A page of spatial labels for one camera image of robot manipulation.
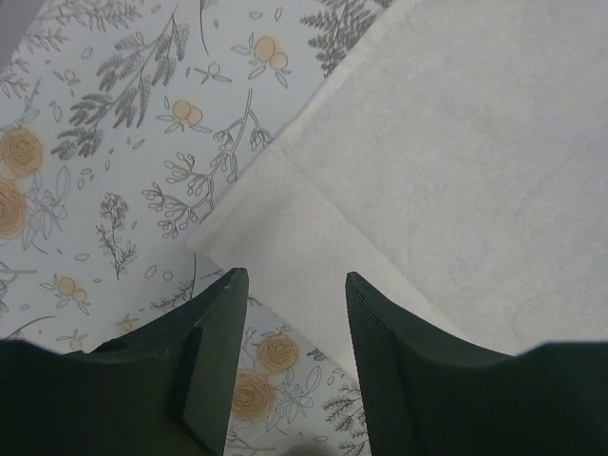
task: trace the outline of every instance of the gray surface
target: gray surface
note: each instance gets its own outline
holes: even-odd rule
[[[0,0],[0,68],[9,61],[45,0]]]

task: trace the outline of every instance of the floral tablecloth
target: floral tablecloth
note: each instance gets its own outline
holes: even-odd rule
[[[0,337],[90,351],[217,279],[187,236],[389,2],[47,1],[0,73]],[[226,454],[368,454],[358,387],[249,304]]]

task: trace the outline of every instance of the white towel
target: white towel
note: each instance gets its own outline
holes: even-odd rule
[[[355,373],[355,270],[469,341],[608,335],[608,4],[398,0],[190,239]]]

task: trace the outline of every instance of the napkin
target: napkin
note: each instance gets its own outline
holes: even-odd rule
[[[608,5],[399,0],[189,247],[355,373],[350,270],[507,353],[608,334]]]

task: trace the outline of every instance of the table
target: table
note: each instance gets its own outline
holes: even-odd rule
[[[0,73],[0,336],[91,351],[217,279],[190,232],[389,3],[47,1]],[[250,296],[226,454],[299,450],[369,454],[361,393]]]

